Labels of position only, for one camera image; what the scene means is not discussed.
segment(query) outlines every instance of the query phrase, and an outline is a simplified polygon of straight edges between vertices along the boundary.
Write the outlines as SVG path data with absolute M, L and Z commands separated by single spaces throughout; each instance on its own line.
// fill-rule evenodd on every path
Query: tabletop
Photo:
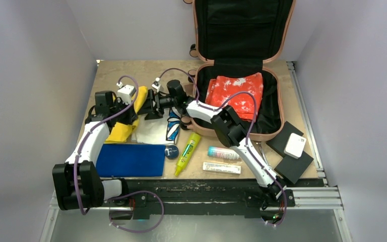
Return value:
M 151 88 L 152 82 L 167 68 L 180 68 L 185 71 L 196 70 L 203 62 L 201 60 L 106 60 L 101 61 L 91 90 L 88 106 L 85 112 L 85 117 L 88 115 L 88 110 L 94 105 L 94 93 L 103 90 L 116 91 L 116 82 L 122 75 L 133 76 L 139 83 L 139 86 L 147 86 Z M 290 122 L 304 134 L 305 123 L 302 118 L 300 106 L 296 97 L 293 81 L 287 67 L 287 63 L 283 60 L 276 60 L 270 64 L 266 64 L 268 68 L 275 71 L 280 82 L 281 97 L 283 101 L 285 120 Z M 161 84 L 166 90 L 166 82 L 178 79 L 183 85 L 189 84 L 187 76 L 178 71 L 169 71 L 161 79 Z M 130 84 L 129 79 L 124 79 L 125 84 Z M 189 139 L 191 131 L 180 130 L 176 146 L 182 152 Z M 189 178 L 189 179 L 216 179 L 216 178 L 254 178 L 253 173 L 242 160 L 228 161 L 207 156 L 209 146 L 223 147 L 217 138 L 202 137 L 196 147 L 192 157 L 178 177 L 174 175 L 177 160 L 169 160 L 165 158 L 164 172 L 161 177 L 154 178 Z M 282 157 L 262 142 L 262 147 L 269 164 L 276 167 L 282 160 Z M 304 151 L 312 156 L 309 142 L 306 142 Z M 203 162 L 233 164 L 241 166 L 241 174 L 217 173 L 203 170 Z M 316 167 L 312 162 L 301 178 L 318 178 Z

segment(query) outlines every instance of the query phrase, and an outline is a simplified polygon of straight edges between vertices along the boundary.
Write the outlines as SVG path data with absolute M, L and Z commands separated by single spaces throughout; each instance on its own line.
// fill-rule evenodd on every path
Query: red cloth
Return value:
M 211 79 L 207 90 L 206 103 L 212 106 L 220 106 L 232 94 L 246 91 L 253 94 L 256 100 L 256 110 L 252 98 L 247 94 L 239 94 L 229 100 L 238 116 L 243 120 L 252 121 L 254 112 L 259 111 L 263 93 L 263 78 L 261 73 L 256 73 L 244 78 L 228 78 L 218 76 Z

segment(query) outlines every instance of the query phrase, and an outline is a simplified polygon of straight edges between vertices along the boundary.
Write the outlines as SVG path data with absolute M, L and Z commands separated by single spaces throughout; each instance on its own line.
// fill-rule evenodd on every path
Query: suitcase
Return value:
M 204 61 L 192 75 L 204 102 L 210 79 L 217 76 L 241 78 L 261 72 L 263 95 L 250 134 L 255 141 L 267 141 L 284 125 L 283 103 L 278 77 L 264 67 L 281 54 L 295 0 L 193 0 L 196 44 L 190 54 Z M 191 118 L 195 132 L 215 137 L 211 125 Z

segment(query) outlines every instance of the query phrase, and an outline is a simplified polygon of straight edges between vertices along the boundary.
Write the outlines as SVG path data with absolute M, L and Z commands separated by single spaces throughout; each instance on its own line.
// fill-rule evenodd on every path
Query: blue and white patterned cloth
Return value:
M 151 145 L 168 145 L 177 142 L 180 115 L 176 110 L 165 109 L 160 119 L 145 120 L 145 116 L 139 116 L 139 126 L 131 135 L 131 141 Z

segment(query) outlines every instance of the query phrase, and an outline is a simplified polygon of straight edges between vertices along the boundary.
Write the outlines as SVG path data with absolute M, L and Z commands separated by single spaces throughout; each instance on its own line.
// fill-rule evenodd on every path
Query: yellow towel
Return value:
M 143 104 L 146 101 L 146 96 L 148 94 L 148 88 L 146 86 L 139 87 L 137 99 L 134 102 L 134 110 L 136 113 L 140 110 Z M 130 134 L 137 128 L 139 125 L 139 119 L 135 120 L 132 125 L 123 125 L 121 123 L 116 123 L 113 127 L 112 132 L 109 137 L 104 142 L 105 144 L 119 144 L 125 143 Z

